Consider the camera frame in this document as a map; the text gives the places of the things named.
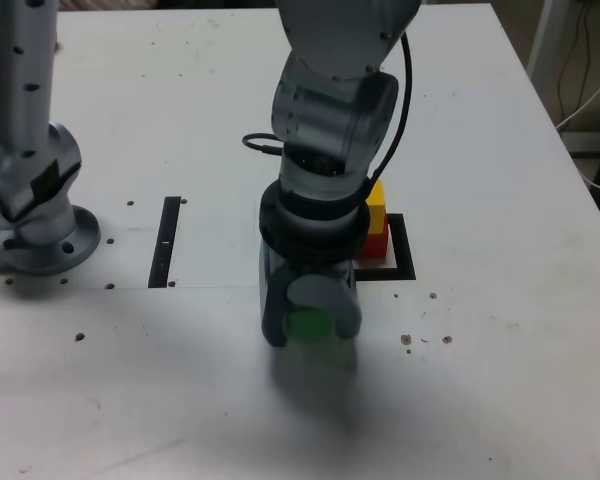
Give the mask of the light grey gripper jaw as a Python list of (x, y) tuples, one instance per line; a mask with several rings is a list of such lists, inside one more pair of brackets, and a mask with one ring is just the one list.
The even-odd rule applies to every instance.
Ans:
[(317, 341), (330, 336), (350, 340), (360, 332), (362, 313), (356, 284), (347, 286), (339, 278), (307, 274), (291, 283), (287, 299), (286, 332), (294, 340)]

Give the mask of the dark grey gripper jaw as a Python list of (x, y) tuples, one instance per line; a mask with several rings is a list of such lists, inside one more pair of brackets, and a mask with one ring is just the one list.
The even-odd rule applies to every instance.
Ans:
[(287, 343), (284, 318), (290, 282), (291, 269), (288, 263), (262, 240), (259, 254), (261, 331), (267, 343), (276, 348), (284, 347)]

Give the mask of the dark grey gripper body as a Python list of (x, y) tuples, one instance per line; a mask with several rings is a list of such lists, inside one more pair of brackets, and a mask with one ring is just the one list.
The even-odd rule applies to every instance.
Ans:
[(303, 275), (318, 274), (339, 278), (347, 286), (355, 284), (354, 265), (351, 260), (339, 263), (293, 264), (290, 260), (272, 251), (271, 274), (276, 273), (280, 269), (283, 270), (290, 282)]

